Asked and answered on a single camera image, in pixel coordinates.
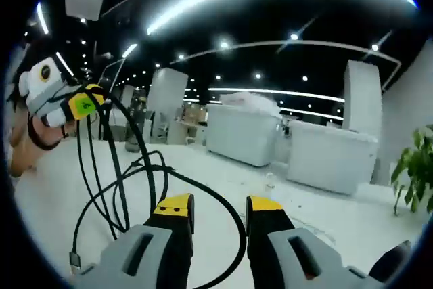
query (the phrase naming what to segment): white desk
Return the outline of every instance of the white desk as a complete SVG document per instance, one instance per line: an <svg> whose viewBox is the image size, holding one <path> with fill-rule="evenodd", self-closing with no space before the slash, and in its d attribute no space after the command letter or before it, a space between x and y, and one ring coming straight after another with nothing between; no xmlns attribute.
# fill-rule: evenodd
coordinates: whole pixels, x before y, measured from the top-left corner
<svg viewBox="0 0 433 289"><path fill-rule="evenodd" d="M95 155L99 177L104 185L114 181L108 144L95 141ZM123 170L138 158L117 143ZM201 147L149 145L160 150L168 166L218 191L241 213L246 196L262 193L265 175L270 168L257 169L206 152ZM92 190L95 178L87 142L83 142L85 170ZM158 158L152 162L159 164ZM284 180L278 165L275 199L283 204L287 214L320 229L321 237L342 255L345 265L355 265L368 272L374 262L387 250L403 240L416 240L422 222L401 208L401 216L394 217L392 190L368 185L355 198L347 198L313 190ZM162 190L162 173L155 173L157 198ZM143 223L149 216L148 187L145 173L138 173L125 181L131 225ZM196 201L196 233L194 256L188 287L195 288L214 279L232 262L238 246L234 222L228 212L208 194L170 176L168 195L193 193ZM22 176L16 188L16 199L35 242L48 261L63 276L70 275L68 253L78 215L89 199L81 177L76 154L76 140L61 143L39 163L36 172ZM111 210L111 195L107 196ZM112 241L106 222L92 206L78 236L78 253L83 265L98 262L101 251ZM249 261L246 257L235 273L218 288L253 288Z"/></svg>

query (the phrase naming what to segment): ceiling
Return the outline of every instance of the ceiling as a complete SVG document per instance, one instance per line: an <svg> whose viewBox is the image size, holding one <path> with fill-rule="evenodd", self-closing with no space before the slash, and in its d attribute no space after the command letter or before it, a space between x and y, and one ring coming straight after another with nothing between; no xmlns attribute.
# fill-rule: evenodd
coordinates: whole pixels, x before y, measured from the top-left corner
<svg viewBox="0 0 433 289"><path fill-rule="evenodd" d="M121 87L129 83L148 90L157 70L155 64L159 63L161 67L188 74L191 91L186 92L187 98L198 99L201 104L207 104L213 97L218 99L221 93L209 91L209 87L276 89L342 97L348 60L375 64L384 84L396 71L395 62L379 58L374 51L363 53L344 48L352 45L371 49L381 41L380 52L401 62L386 91L419 53L433 17L428 0L415 0L418 9L403 0L208 0L148 35L146 28L179 0L128 0L118 5L122 1L104 0L99 21L83 24L78 18L66 15L64 0L41 0L49 34L75 75L83 78L81 68L87 67L92 71L89 74L92 80L98 81L106 64L121 58L127 47L136 43L137 48L127 58L117 80ZM299 35L299 40L327 41L333 46L302 42L281 46L292 33ZM39 24L28 27L28 41L40 36ZM230 47L253 44L222 51L222 41ZM264 41L274 42L263 45ZM209 50L216 51L188 58ZM113 58L101 58L105 52L110 52ZM187 59L179 60L179 55ZM258 73L262 78L255 78ZM326 99L268 96L282 101L280 105L284 108L343 114L336 112L343 109L341 103Z"/></svg>

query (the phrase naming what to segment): green label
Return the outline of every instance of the green label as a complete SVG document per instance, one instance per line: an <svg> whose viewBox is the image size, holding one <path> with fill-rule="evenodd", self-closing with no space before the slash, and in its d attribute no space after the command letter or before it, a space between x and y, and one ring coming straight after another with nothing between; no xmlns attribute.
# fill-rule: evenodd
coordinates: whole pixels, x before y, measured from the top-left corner
<svg viewBox="0 0 433 289"><path fill-rule="evenodd" d="M88 115L95 110L95 105L90 98L84 97L75 101L76 111L81 115Z"/></svg>

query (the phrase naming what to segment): white pillar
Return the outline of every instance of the white pillar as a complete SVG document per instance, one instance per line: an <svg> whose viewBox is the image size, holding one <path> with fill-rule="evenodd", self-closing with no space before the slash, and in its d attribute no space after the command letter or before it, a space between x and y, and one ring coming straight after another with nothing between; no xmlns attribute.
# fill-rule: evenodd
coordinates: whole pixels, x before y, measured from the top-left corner
<svg viewBox="0 0 433 289"><path fill-rule="evenodd" d="M160 113L163 113L167 123L175 118L176 109L182 107L187 82L186 74L170 68L163 68L154 74L147 97L147 109L155 111L154 131L165 122L160 120Z"/></svg>
<svg viewBox="0 0 433 289"><path fill-rule="evenodd" d="M124 87L121 102L125 108L128 108L131 105L133 93L134 93L134 86L126 85Z"/></svg>
<svg viewBox="0 0 433 289"><path fill-rule="evenodd" d="M349 60L344 75L343 129L380 138L382 91L379 69L373 64Z"/></svg>

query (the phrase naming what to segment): white plastic bag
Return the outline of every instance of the white plastic bag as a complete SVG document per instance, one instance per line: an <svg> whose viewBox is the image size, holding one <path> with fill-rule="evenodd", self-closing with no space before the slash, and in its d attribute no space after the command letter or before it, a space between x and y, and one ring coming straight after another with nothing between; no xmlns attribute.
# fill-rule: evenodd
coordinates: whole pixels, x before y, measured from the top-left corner
<svg viewBox="0 0 433 289"><path fill-rule="evenodd" d="M223 105L240 106L250 111L265 112L271 116L282 118L281 108L271 99L263 96L240 91L233 94L220 95L220 100Z"/></svg>

